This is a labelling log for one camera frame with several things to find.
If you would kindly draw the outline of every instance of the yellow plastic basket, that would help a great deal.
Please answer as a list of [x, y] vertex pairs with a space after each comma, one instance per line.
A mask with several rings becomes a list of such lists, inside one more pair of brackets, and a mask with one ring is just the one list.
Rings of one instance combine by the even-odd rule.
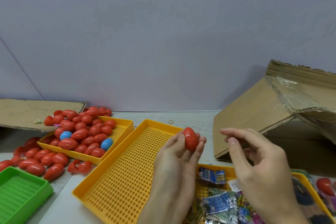
[[[171, 136], [181, 130], [144, 120], [72, 194], [104, 223], [136, 223], [149, 197], [156, 154]], [[199, 166], [215, 171], [224, 170], [228, 180], [236, 178], [232, 167]], [[306, 177], [293, 175], [309, 189], [322, 211], [328, 214], [326, 206]], [[207, 197], [208, 189], [197, 183], [195, 196]]]
[[112, 117], [105, 117], [105, 116], [98, 116], [99, 119], [102, 119], [103, 121], [106, 120], [115, 120], [116, 127], [113, 129], [112, 135], [110, 137], [113, 139], [113, 144], [110, 147], [110, 149], [107, 150], [107, 152], [103, 155], [101, 158], [93, 157], [90, 155], [86, 155], [83, 153], [71, 151], [71, 150], [64, 150], [60, 147], [52, 146], [50, 144], [44, 144], [41, 143], [41, 141], [48, 137], [52, 136], [55, 132], [52, 131], [49, 134], [47, 134], [45, 137], [41, 138], [37, 143], [43, 148], [43, 149], [50, 149], [54, 152], [63, 152], [66, 155], [68, 155], [71, 158], [80, 159], [82, 161], [91, 161], [93, 164], [100, 164], [107, 156], [117, 148], [117, 146], [134, 130], [134, 125], [132, 120], [124, 120], [124, 119], [118, 119], [118, 118], [112, 118]]

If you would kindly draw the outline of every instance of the fingernail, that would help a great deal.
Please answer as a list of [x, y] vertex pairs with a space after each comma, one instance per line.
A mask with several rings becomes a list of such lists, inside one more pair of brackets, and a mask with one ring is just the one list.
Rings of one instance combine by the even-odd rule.
[[230, 137], [229, 140], [228, 140], [228, 143], [229, 143], [229, 145], [233, 145], [233, 144], [238, 143], [238, 140], [234, 137]]

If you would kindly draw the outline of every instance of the white table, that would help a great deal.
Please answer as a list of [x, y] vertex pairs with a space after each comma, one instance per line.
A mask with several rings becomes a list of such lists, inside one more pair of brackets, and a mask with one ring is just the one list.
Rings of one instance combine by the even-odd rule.
[[[115, 118], [133, 120], [138, 126], [144, 119], [156, 120], [176, 127], [191, 127], [207, 138], [200, 163], [232, 167], [231, 163], [217, 161], [213, 156], [212, 122], [218, 112], [116, 112]], [[0, 161], [10, 159], [13, 150], [21, 146], [25, 140], [39, 136], [36, 131], [9, 129], [5, 135], [0, 135]], [[82, 175], [71, 176], [68, 172], [52, 183], [55, 193], [32, 216], [29, 224], [60, 224], [60, 223], [102, 223], [95, 215], [75, 199], [71, 192], [84, 179]]]

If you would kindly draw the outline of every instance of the person's right hand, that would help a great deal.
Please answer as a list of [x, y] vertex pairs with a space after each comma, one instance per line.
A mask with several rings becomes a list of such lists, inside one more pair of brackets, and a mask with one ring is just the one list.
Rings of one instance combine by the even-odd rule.
[[[295, 198], [284, 150], [253, 129], [222, 128], [220, 132], [227, 136], [241, 191], [263, 221], [308, 223]], [[250, 148], [243, 150], [238, 140], [248, 142]]]

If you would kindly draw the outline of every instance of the green tray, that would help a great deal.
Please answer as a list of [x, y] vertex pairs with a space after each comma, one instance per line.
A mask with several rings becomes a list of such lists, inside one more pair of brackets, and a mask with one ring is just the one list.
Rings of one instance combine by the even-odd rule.
[[0, 172], [0, 224], [19, 224], [53, 193], [48, 181], [7, 167]]

